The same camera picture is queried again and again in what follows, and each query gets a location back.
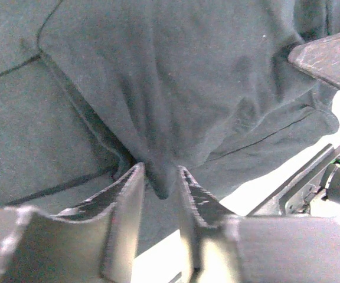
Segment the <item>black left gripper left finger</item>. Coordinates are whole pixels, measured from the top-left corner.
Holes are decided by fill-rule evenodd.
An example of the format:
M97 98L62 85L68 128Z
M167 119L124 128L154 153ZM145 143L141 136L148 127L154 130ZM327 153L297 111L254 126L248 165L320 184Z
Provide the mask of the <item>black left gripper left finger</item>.
M130 282L144 191L138 163L56 215L0 208L0 282Z

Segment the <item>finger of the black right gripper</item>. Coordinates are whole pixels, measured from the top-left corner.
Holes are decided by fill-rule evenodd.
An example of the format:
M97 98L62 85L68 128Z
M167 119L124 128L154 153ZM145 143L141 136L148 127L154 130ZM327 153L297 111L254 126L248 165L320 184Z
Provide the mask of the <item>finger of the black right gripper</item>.
M295 47L288 60L298 70L340 90L340 33Z

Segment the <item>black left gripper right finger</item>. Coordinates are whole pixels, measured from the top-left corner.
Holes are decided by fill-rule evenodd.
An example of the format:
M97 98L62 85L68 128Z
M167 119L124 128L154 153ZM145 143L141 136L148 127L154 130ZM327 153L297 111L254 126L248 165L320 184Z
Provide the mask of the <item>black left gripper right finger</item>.
M182 282L340 282L340 217L239 216L183 166Z

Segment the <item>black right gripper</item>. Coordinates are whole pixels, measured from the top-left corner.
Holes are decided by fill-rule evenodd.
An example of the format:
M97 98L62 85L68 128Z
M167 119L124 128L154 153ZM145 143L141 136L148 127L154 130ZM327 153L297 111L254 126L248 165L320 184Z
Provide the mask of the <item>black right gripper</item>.
M319 190L326 168L339 156L340 146L326 145L248 215L282 216L302 211Z

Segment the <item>black t shirt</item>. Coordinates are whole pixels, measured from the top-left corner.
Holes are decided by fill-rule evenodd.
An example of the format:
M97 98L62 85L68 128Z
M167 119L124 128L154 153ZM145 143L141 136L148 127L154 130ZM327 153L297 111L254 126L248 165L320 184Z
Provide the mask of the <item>black t shirt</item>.
M223 199L338 130L287 60L340 1L0 1L0 206L57 213L146 167L139 253L178 225L178 166Z

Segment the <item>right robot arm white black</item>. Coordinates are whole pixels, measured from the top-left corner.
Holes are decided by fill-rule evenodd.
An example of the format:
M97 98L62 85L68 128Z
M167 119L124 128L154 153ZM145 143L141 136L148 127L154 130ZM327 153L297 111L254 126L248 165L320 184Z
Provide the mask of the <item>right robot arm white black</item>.
M298 70L340 90L340 33L295 47L288 60ZM325 146L249 215L308 213L317 199L340 204L340 146Z

